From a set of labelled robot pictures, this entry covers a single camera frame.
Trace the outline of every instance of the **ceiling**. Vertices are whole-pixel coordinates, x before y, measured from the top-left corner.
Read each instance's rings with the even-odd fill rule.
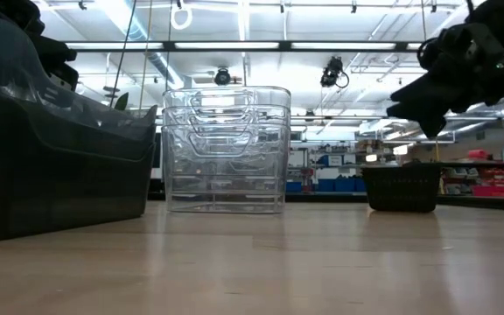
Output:
[[[357,0],[354,14],[351,13],[352,1],[283,0],[284,13],[280,0],[244,0],[244,3],[247,1],[249,4],[244,10],[239,6],[239,0],[185,0],[183,5],[192,11],[192,20],[183,30],[177,30],[171,24],[171,6],[174,5],[176,10],[175,0],[152,1],[153,9],[150,9],[150,0],[137,1],[135,18],[145,29],[150,27],[149,38],[156,41],[422,42],[437,36],[444,27],[461,23],[467,15],[464,0],[427,0],[423,13],[420,0]],[[34,2],[42,11],[42,20],[46,24],[44,35],[49,38],[90,42],[125,39],[110,8],[102,6],[123,3],[124,0],[84,1],[87,10],[81,10],[77,0]],[[434,3],[437,11],[431,12]],[[177,13],[177,23],[182,24],[184,19],[184,12]],[[340,56],[350,74],[351,83],[346,89],[321,88],[319,85],[322,69],[332,56]],[[114,86],[121,57],[118,52],[111,53],[107,62],[106,53],[79,53],[77,60],[71,63],[80,73],[82,82],[77,92],[99,102],[106,101],[106,92],[102,88]],[[195,87],[214,86],[211,82],[217,68],[227,67],[232,76],[246,76],[249,86],[287,88],[292,94],[293,115],[304,115],[307,109],[316,109],[317,115],[325,116],[385,115],[385,109],[390,105],[389,95],[424,73],[416,55],[407,52],[247,52],[244,58],[240,52],[169,52],[164,53],[164,57],[178,74],[191,77]],[[141,52],[126,52],[123,57],[117,86],[121,94],[129,92],[132,108],[141,106],[145,109],[162,104],[162,93],[167,88],[163,75],[151,63],[144,64],[145,57]],[[476,107],[472,113],[491,109]],[[359,123],[336,122],[334,126]],[[388,126],[387,132],[413,127],[405,122],[396,123]]]

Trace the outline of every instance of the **wall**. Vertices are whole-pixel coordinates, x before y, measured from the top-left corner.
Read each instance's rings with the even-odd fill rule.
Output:
[[[485,129],[486,138],[484,140],[476,140],[477,131],[468,131],[464,136],[457,136],[457,143],[439,146],[439,155],[441,161],[452,161],[468,157],[468,151],[482,149],[489,154],[493,154],[496,160],[501,159],[501,152],[504,148],[504,129],[494,129],[489,125]],[[428,162],[430,159],[435,159],[434,145],[418,145],[412,148],[406,160],[418,158],[422,162]]]

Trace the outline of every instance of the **security camera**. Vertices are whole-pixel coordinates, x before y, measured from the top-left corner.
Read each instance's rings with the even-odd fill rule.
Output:
[[[219,68],[214,79],[215,84],[218,86],[226,86],[231,82],[231,75],[228,73],[228,69],[225,67]]]

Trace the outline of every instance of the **stacked plastic bin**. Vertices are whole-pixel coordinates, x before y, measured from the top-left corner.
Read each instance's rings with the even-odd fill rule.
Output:
[[[280,213],[291,94],[278,87],[164,93],[166,202],[172,212]]]

